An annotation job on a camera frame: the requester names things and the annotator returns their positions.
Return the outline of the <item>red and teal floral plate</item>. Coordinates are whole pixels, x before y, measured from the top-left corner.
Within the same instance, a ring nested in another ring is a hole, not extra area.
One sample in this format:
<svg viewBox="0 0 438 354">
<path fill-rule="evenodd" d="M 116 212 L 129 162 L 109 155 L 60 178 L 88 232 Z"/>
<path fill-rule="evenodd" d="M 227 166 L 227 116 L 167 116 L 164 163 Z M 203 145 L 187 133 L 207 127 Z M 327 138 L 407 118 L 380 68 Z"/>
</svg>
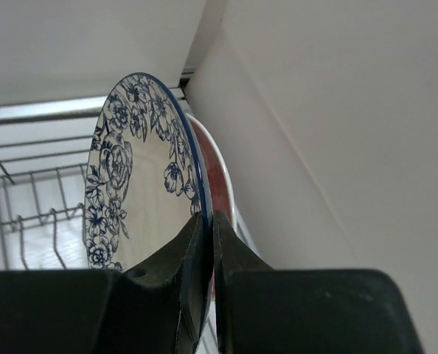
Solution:
<svg viewBox="0 0 438 354">
<path fill-rule="evenodd" d="M 234 191 L 222 153 L 211 133 L 191 114 L 186 114 L 195 132 L 204 159 L 205 170 L 209 181 L 209 190 L 214 211 L 224 212 L 237 231 L 236 207 Z"/>
</svg>

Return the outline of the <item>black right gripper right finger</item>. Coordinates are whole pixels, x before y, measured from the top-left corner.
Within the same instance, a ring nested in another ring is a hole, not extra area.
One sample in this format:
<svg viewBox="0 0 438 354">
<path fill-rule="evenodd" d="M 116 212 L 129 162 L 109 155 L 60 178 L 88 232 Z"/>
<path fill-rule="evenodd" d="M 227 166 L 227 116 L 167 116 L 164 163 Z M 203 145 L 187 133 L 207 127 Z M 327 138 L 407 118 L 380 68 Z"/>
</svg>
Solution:
<svg viewBox="0 0 438 354">
<path fill-rule="evenodd" d="M 276 272 L 236 234 L 226 214 L 213 217 L 216 326 L 221 353 L 276 353 Z"/>
</svg>

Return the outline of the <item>blue and white floral plate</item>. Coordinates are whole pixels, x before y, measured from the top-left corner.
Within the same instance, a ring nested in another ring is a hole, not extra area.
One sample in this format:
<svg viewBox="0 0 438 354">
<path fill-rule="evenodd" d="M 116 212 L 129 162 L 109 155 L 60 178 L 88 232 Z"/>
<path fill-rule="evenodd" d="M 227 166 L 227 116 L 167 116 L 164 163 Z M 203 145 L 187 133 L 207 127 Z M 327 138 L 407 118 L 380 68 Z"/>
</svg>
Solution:
<svg viewBox="0 0 438 354">
<path fill-rule="evenodd" d="M 212 197 L 192 125 L 151 74 L 122 78 L 108 94 L 88 155 L 88 266 L 126 271 L 171 241 L 194 215 L 209 243 Z"/>
</svg>

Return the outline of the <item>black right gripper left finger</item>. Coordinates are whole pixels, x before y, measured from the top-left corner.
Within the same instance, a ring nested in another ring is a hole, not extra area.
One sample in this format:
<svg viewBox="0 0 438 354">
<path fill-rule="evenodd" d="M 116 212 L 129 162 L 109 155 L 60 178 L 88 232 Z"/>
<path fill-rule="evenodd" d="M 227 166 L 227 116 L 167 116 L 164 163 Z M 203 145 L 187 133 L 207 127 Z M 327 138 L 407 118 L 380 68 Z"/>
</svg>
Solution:
<svg viewBox="0 0 438 354">
<path fill-rule="evenodd" d="M 122 323 L 121 353 L 195 353 L 205 317 L 204 219 L 180 232 L 125 276 L 135 285 Z"/>
</svg>

